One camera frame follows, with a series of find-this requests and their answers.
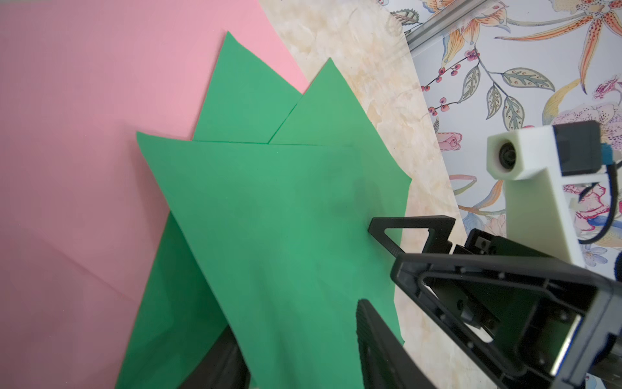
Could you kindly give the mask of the green paper front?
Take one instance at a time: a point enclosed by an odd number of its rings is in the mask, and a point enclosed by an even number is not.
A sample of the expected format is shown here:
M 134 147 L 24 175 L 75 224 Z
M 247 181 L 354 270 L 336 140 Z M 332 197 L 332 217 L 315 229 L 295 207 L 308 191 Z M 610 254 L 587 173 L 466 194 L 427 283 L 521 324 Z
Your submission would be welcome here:
M 389 152 L 137 141 L 259 387 L 362 387 L 358 301 L 399 329 L 393 259 L 368 231 L 405 212 Z

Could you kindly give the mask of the pink paper left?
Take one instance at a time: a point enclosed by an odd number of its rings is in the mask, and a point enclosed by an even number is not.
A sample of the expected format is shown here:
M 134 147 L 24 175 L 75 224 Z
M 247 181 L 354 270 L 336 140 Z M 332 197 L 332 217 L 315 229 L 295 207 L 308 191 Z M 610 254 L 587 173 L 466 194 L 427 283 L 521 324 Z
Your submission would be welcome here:
M 2 387 L 116 383 L 168 214 L 135 136 L 193 134 L 227 33 L 307 87 L 256 1 L 2 3 Z

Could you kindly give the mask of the right corner aluminium post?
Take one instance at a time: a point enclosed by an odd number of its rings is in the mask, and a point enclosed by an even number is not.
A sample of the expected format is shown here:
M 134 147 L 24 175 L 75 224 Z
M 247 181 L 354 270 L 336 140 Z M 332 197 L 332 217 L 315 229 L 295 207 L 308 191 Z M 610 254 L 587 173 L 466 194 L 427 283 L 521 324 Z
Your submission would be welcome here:
M 431 16 L 420 27 L 406 35 L 408 49 L 412 56 L 427 50 L 430 45 L 441 41 L 462 22 L 474 18 L 491 8 L 496 1 L 458 0 L 451 3 L 443 11 Z

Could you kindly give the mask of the green paper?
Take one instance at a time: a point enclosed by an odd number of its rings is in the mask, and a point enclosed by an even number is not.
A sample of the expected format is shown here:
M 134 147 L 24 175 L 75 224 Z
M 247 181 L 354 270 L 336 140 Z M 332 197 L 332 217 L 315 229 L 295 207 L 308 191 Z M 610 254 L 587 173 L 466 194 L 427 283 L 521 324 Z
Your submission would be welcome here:
M 393 259 L 368 231 L 405 212 L 389 152 L 137 141 L 259 387 L 362 387 L 358 301 L 399 329 Z
M 386 148 L 332 60 L 328 60 L 306 93 L 270 138 L 270 146 L 351 147 L 360 159 L 363 201 L 373 217 L 401 217 L 411 178 Z

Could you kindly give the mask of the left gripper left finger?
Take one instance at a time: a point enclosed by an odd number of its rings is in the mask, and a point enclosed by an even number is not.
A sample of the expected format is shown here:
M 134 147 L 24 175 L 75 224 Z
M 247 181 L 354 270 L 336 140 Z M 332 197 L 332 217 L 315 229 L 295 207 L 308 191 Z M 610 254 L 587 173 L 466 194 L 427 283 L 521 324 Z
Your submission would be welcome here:
M 231 327 L 214 345 L 179 389 L 249 389 L 250 372 Z

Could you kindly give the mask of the green paper hidden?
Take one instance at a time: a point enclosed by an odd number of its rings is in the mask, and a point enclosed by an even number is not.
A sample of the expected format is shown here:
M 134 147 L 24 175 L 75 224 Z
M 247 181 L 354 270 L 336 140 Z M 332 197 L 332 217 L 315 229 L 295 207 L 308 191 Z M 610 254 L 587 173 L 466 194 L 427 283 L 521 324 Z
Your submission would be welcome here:
M 195 141 L 266 144 L 301 93 L 227 34 Z M 177 388 L 228 327 L 182 231 L 168 216 L 134 321 L 118 388 Z

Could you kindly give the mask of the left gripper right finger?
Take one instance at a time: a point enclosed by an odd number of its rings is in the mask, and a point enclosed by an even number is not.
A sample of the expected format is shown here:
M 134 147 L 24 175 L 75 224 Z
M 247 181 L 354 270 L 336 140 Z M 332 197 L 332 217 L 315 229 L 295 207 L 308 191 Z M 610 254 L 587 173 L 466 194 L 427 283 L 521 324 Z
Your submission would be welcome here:
M 356 335 L 366 389 L 434 389 L 370 301 L 356 308 Z

